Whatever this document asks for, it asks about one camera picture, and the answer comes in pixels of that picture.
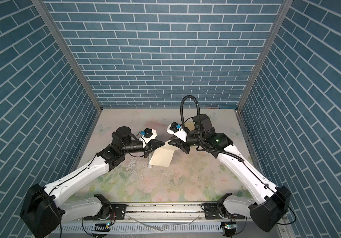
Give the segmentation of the beige letter paper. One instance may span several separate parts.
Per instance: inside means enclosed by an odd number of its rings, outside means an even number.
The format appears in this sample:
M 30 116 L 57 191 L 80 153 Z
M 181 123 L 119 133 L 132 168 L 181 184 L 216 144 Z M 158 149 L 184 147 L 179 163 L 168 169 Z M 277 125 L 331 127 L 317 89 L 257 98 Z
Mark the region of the beige letter paper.
M 161 166 L 161 167 L 169 167 L 174 155 L 174 152 L 179 148 L 169 145 L 165 143 L 165 146 L 162 146 L 154 151 L 151 156 L 150 164 L 152 166 Z

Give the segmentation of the yellow envelope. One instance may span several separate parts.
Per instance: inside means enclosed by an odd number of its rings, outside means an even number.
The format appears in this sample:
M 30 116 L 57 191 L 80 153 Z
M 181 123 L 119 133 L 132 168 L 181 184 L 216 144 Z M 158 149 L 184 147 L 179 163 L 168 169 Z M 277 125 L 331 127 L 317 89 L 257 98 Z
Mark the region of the yellow envelope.
M 192 119 L 185 122 L 185 127 L 188 128 L 190 131 L 195 130 L 195 125 Z

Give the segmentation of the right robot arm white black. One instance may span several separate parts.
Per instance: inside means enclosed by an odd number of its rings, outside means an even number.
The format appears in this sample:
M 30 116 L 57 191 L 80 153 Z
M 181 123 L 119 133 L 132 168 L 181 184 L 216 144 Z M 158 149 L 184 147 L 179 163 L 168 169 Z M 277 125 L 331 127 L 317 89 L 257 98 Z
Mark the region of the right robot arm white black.
M 289 210 L 291 192 L 263 176 L 238 150 L 224 133 L 216 133 L 210 118 L 202 114 L 193 117 L 194 130 L 173 122 L 167 127 L 169 145 L 189 153 L 191 146 L 202 147 L 230 169 L 251 194 L 245 199 L 227 193 L 219 199 L 217 208 L 223 217 L 239 214 L 250 217 L 263 231 L 269 232 Z

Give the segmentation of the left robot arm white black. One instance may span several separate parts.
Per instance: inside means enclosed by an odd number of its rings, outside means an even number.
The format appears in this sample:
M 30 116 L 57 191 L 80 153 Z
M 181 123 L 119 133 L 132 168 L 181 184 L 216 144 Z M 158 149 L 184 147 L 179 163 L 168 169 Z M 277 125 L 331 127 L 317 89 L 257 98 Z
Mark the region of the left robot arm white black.
M 149 133 L 149 138 L 138 139 L 129 127 L 119 127 L 112 133 L 112 143 L 81 168 L 45 186 L 38 183 L 31 186 L 24 197 L 20 218 L 32 234 L 43 238 L 67 221 L 87 216 L 107 218 L 110 203 L 101 194 L 77 204 L 75 208 L 66 208 L 64 203 L 89 182 L 120 165 L 126 154 L 142 152 L 147 156 L 165 146 L 165 142 L 156 139 L 155 130 L 145 129 L 145 132 Z

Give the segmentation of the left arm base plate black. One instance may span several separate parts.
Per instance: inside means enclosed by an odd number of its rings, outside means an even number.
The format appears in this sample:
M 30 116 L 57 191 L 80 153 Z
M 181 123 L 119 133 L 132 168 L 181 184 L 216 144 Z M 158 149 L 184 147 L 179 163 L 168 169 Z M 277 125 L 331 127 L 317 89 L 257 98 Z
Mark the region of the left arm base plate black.
M 126 204 L 112 204 L 107 209 L 102 208 L 95 216 L 84 217 L 85 221 L 122 221 L 126 213 Z

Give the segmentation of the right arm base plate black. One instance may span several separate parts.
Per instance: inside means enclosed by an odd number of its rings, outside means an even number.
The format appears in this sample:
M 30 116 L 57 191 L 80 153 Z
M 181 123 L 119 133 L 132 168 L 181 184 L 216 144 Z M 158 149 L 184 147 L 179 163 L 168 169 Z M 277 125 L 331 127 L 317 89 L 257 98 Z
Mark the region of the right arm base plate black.
M 245 219 L 245 216 L 240 214 L 229 214 L 223 208 L 219 208 L 217 203 L 202 203 L 201 209 L 204 212 L 206 220 L 218 220 L 218 219 L 226 219 L 226 220 L 234 220 L 234 219 Z

